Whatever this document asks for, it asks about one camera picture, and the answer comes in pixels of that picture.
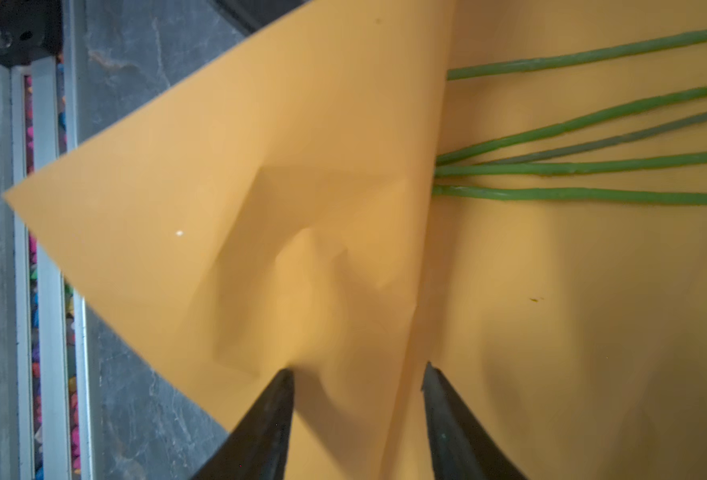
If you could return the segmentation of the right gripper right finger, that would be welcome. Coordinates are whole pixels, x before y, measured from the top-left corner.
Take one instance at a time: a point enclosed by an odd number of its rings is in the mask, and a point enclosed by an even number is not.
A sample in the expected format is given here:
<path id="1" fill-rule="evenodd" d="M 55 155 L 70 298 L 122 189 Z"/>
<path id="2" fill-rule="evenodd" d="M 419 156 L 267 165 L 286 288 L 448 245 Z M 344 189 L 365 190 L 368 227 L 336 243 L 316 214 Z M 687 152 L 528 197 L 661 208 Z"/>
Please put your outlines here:
<path id="1" fill-rule="evenodd" d="M 427 364 L 423 403 L 433 476 L 451 479 L 523 479 L 441 370 Z"/>

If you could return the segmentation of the dark pink fake rose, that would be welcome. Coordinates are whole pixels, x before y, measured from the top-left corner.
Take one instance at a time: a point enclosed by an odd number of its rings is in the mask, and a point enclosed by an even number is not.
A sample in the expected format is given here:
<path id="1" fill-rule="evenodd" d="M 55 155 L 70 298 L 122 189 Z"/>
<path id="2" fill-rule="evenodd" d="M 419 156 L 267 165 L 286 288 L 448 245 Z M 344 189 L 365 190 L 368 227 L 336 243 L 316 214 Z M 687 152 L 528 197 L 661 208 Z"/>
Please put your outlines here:
<path id="1" fill-rule="evenodd" d="M 447 72 L 447 81 L 567 68 L 704 43 L 707 43 L 707 29 L 572 54 L 453 68 Z"/>

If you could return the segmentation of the white fake rose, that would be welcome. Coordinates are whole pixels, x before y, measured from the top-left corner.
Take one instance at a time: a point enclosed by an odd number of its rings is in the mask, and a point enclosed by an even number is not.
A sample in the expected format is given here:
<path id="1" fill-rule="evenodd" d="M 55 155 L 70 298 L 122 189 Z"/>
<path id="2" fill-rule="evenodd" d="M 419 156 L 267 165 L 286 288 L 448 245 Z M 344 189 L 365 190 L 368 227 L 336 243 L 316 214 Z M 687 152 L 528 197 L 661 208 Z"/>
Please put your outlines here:
<path id="1" fill-rule="evenodd" d="M 611 120 L 617 120 L 619 118 L 642 114 L 651 110 L 700 100 L 703 98 L 707 98 L 707 85 L 665 95 L 635 100 L 629 103 L 605 108 L 590 114 L 585 114 L 565 122 L 505 136 L 495 140 L 487 140 L 461 148 L 459 150 L 447 152 L 437 156 L 437 166 L 454 164 L 481 154 L 493 152 L 495 150 L 534 142 L 537 140 L 554 138 L 597 124 L 609 122 Z"/>

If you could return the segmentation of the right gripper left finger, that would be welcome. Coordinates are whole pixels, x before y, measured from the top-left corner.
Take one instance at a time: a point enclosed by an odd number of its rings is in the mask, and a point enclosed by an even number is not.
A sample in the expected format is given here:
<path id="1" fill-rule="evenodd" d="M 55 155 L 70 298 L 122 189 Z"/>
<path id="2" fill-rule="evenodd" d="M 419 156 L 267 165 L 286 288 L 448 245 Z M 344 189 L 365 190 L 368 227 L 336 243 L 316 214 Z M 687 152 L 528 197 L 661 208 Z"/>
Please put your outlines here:
<path id="1" fill-rule="evenodd" d="M 193 478 L 284 479 L 294 400 L 294 372 L 281 369 Z"/>

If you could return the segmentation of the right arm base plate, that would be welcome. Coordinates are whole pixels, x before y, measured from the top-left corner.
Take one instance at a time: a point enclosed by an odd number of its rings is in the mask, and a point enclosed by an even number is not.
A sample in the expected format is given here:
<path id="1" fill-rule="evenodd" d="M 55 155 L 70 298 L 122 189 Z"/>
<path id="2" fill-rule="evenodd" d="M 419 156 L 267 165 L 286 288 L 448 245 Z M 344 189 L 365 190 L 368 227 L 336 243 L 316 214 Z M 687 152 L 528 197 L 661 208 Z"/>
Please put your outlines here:
<path id="1" fill-rule="evenodd" d="M 62 46 L 60 0 L 0 0 L 0 66 L 56 56 Z"/>

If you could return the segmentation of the orange wrapping paper sheet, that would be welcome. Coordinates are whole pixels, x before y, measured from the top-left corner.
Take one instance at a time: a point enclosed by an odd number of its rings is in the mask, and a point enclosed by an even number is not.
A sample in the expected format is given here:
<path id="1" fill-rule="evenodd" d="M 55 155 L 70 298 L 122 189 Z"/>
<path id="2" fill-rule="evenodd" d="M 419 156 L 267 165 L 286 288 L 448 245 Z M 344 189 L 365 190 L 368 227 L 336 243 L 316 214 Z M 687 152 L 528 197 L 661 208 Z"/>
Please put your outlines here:
<path id="1" fill-rule="evenodd" d="M 6 196 L 221 426 L 297 378 L 292 479 L 427 479 L 433 363 L 533 479 L 707 479 L 707 207 L 433 196 L 439 154 L 707 85 L 707 1 L 315 1 Z"/>

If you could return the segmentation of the aluminium front rail frame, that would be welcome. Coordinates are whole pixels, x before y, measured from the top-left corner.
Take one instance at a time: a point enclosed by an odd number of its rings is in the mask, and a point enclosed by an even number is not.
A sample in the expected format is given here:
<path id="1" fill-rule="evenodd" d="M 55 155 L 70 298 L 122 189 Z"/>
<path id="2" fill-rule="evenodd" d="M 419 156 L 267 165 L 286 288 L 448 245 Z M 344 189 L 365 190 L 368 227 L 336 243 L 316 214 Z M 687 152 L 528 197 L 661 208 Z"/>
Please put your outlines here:
<path id="1" fill-rule="evenodd" d="M 75 150 L 85 118 L 86 4 L 65 1 L 60 55 L 11 71 L 13 180 Z M 102 476 L 85 300 L 25 226 L 14 220 L 16 380 L 22 479 Z"/>

